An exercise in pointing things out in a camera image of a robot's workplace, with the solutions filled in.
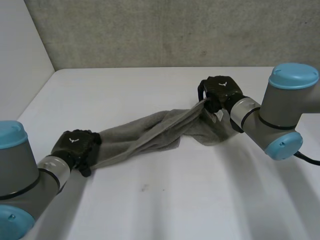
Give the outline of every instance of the white table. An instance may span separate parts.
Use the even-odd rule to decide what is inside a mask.
[[[208,76],[231,76],[261,103],[271,67],[65,69],[19,118],[36,161],[66,130],[102,131],[155,111],[191,108]],[[320,116],[304,115],[301,152],[320,160]],[[320,168],[273,161],[245,134],[73,172],[25,240],[318,240]]]

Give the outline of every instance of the gray cloth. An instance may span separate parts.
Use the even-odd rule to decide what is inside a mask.
[[[182,135],[212,146],[233,136],[228,113],[218,121],[204,109],[203,100],[191,109],[160,111],[127,124],[100,132],[102,144],[92,169],[113,165],[128,158],[175,149]]]

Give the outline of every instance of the gray wall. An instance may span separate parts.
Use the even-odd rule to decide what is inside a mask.
[[[24,0],[56,70],[320,67],[320,0]]]

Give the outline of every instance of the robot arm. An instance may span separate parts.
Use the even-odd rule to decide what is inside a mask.
[[[282,160],[295,155],[303,144],[295,130],[303,113],[320,113],[318,71],[309,65],[285,63],[276,66],[262,101],[244,96],[230,77],[203,80],[198,88],[208,101],[206,109],[226,109],[234,130],[245,132],[267,155]]]
[[[7,183],[0,188],[0,239],[18,240],[63,190],[73,168],[91,175],[101,139],[90,131],[66,131],[36,165],[21,123],[2,121],[0,133],[0,181]]]

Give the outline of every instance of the metallic cylinder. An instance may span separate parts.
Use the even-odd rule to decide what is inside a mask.
[[[28,135],[17,121],[0,121],[0,200],[37,184],[39,170]]]
[[[240,128],[242,128],[248,114],[259,107],[260,104],[252,98],[243,98],[232,107],[230,117]]]
[[[68,164],[56,156],[46,156],[38,163],[38,168],[49,172],[58,181],[59,188],[63,187],[70,177]]]

